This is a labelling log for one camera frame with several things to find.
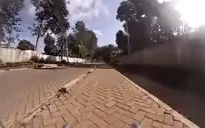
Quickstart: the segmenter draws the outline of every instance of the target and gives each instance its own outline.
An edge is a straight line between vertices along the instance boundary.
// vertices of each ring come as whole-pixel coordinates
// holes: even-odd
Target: brick paved road
[[[27,70],[0,73],[0,118],[27,113],[55,93],[58,87],[85,73],[87,68]]]
[[[27,128],[189,128],[184,118],[126,81],[113,69],[97,69],[74,85],[69,93],[55,97],[29,121]]]

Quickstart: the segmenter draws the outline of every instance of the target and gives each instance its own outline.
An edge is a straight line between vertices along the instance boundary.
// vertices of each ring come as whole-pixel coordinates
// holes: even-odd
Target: tree
[[[27,40],[21,40],[17,46],[17,49],[20,50],[34,50],[34,45]]]
[[[128,28],[131,50],[151,47],[182,33],[180,15],[172,4],[155,0],[121,2],[116,18],[124,22],[125,31]]]
[[[75,38],[74,52],[78,51],[80,56],[84,58],[93,56],[97,47],[97,37],[92,30],[86,28],[83,21],[76,22],[73,38]]]
[[[98,47],[94,53],[93,58],[96,60],[103,60],[106,63],[111,63],[119,54],[119,49],[112,44]]]
[[[14,31],[20,31],[18,16],[24,0],[0,0],[0,44],[6,41]]]
[[[44,38],[44,52],[47,55],[57,55],[57,47],[55,46],[55,39],[50,35],[47,34],[46,37]]]
[[[116,44],[123,54],[127,53],[127,35],[122,30],[116,33]]]
[[[66,0],[32,0],[32,3],[36,7],[36,23],[31,29],[32,34],[37,35],[36,46],[39,37],[48,30],[65,37],[65,32],[69,29]]]

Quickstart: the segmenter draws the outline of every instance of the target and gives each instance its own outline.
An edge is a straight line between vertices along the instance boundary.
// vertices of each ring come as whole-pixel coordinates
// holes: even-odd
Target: sidewalk
[[[95,70],[14,127],[62,128],[65,122],[73,128],[129,128],[134,122],[142,128],[197,128],[113,69]]]

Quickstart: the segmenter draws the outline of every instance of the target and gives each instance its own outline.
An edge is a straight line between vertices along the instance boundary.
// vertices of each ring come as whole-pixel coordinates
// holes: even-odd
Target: curb
[[[12,72],[12,71],[25,71],[25,70],[31,70],[31,68],[18,68],[18,69],[5,69],[5,70],[0,70],[1,72]]]
[[[177,117],[180,121],[182,121],[184,124],[186,124],[188,127],[190,128],[199,128],[195,123],[191,122],[190,120],[188,120],[187,118],[185,118],[183,115],[181,115],[180,113],[178,113],[176,110],[172,109],[169,105],[167,105],[166,103],[164,103],[163,101],[159,100],[157,97],[155,97],[154,95],[152,95],[151,93],[149,93],[148,91],[146,91],[145,89],[143,89],[142,87],[140,87],[139,85],[135,84],[133,81],[131,81],[130,79],[128,79],[126,76],[124,76],[123,74],[121,74],[119,71],[115,70],[120,76],[122,76],[126,81],[128,81],[130,84],[136,86],[140,91],[142,91],[144,94],[146,94],[147,96],[149,96],[152,100],[154,100],[157,104],[159,104],[160,106],[162,106],[164,109],[166,109],[168,112],[170,112],[172,115],[174,115],[175,117]]]
[[[13,128],[15,123],[18,121],[22,121],[22,122],[28,122],[29,120],[32,119],[32,117],[34,117],[44,105],[47,105],[51,99],[53,99],[54,97],[58,96],[60,93],[61,89],[66,89],[67,91],[75,84],[77,84],[79,81],[85,79],[90,73],[92,73],[95,69],[90,69],[89,71],[87,71],[86,73],[84,73],[83,75],[80,75],[79,77],[77,77],[74,80],[71,80],[69,82],[67,82],[63,87],[61,87],[59,90],[57,90],[57,92],[55,92],[55,94],[53,94],[52,96],[48,97],[47,99],[45,99],[41,104],[39,104],[36,108],[33,108],[32,110],[30,110],[30,112],[26,113],[21,119],[15,119],[14,117],[10,117],[11,119],[9,119],[6,122],[6,128]]]

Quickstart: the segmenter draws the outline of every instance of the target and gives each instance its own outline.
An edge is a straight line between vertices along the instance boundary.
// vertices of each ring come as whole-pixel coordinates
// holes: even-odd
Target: white wall
[[[6,62],[24,62],[24,61],[29,61],[32,56],[38,56],[39,58],[48,58],[48,57],[53,57],[55,58],[56,61],[60,61],[59,56],[50,56],[50,55],[44,55],[40,53],[36,53],[34,51],[28,50],[28,51],[22,51],[19,49],[9,49],[9,48],[0,48],[0,62],[6,63]],[[85,59],[81,58],[70,58],[69,57],[69,62],[70,63],[85,63]]]

